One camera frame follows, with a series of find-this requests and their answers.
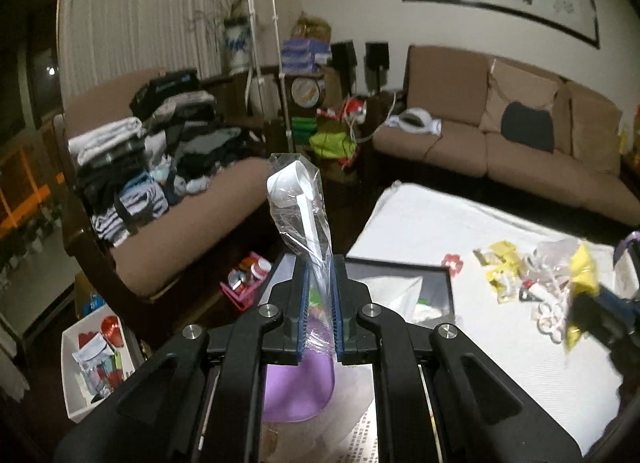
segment purple object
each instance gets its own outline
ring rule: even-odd
[[[305,351],[297,366],[267,366],[262,420],[305,421],[317,416],[334,393],[333,357]]]

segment white tablecloth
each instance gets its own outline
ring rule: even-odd
[[[473,342],[529,393],[573,438],[583,453],[616,416],[620,376],[607,350],[585,338],[565,354],[530,319],[534,304],[498,305],[473,249],[507,239],[520,253],[540,241],[567,237],[462,198],[412,184],[385,191],[349,253],[350,257],[439,265],[447,253],[462,256],[452,280],[457,322]],[[599,279],[613,286],[613,249],[590,244]]]

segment metal screw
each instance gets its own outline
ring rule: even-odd
[[[182,330],[182,336],[189,340],[195,340],[202,335],[202,326],[197,324],[189,324]]]
[[[382,313],[382,308],[378,304],[365,304],[362,306],[362,312],[367,317],[377,317]]]
[[[438,327],[438,335],[446,339],[455,338],[458,336],[458,328],[453,324],[442,324]]]
[[[267,318],[276,316],[278,314],[278,311],[280,311],[278,309],[278,306],[274,304],[262,304],[258,308],[258,313],[263,317],[267,317]]]

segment throw pillow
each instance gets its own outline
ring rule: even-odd
[[[558,88],[553,80],[495,59],[489,73],[489,94],[480,120],[480,130],[500,132],[504,110],[512,102],[551,113]]]
[[[509,104],[502,116],[502,135],[553,154],[554,122],[548,110],[530,109],[519,102]]]
[[[599,172],[620,175],[618,126],[622,111],[590,89],[568,82],[574,157]]]

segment white box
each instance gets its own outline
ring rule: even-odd
[[[109,315],[115,315],[115,313],[105,304],[100,309],[97,309],[93,313],[73,324],[62,334],[62,347],[60,350],[62,391],[65,395],[66,415],[75,423],[80,423],[87,414],[104,401],[101,399],[96,403],[87,405],[86,400],[80,391],[78,381],[76,380],[76,375],[81,374],[80,366],[78,366],[78,363],[72,356],[72,354],[79,349],[78,334],[88,333],[89,331],[97,331],[99,333],[102,320]],[[128,335],[124,334],[120,318],[118,318],[118,324],[120,326],[120,331],[123,331],[122,340],[124,342],[124,347],[118,348],[117,351],[120,352],[120,356],[122,358],[122,372],[126,378],[127,375],[130,375],[135,371],[136,367],[131,359],[129,345],[127,344],[126,337]]]

